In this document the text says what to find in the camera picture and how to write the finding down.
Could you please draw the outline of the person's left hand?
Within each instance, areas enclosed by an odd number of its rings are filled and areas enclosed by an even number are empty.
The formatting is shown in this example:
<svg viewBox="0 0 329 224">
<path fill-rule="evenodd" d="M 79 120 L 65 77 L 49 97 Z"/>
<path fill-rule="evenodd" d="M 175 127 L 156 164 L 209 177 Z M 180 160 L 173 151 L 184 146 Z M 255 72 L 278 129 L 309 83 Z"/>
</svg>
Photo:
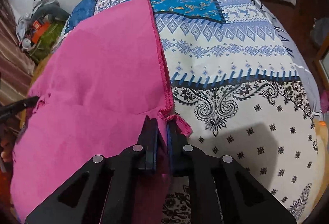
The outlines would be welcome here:
<svg viewBox="0 0 329 224">
<path fill-rule="evenodd" d="M 13 140 L 11 138 L 1 139 L 1 158 L 5 163 L 11 163 L 13 157 Z"/>
</svg>

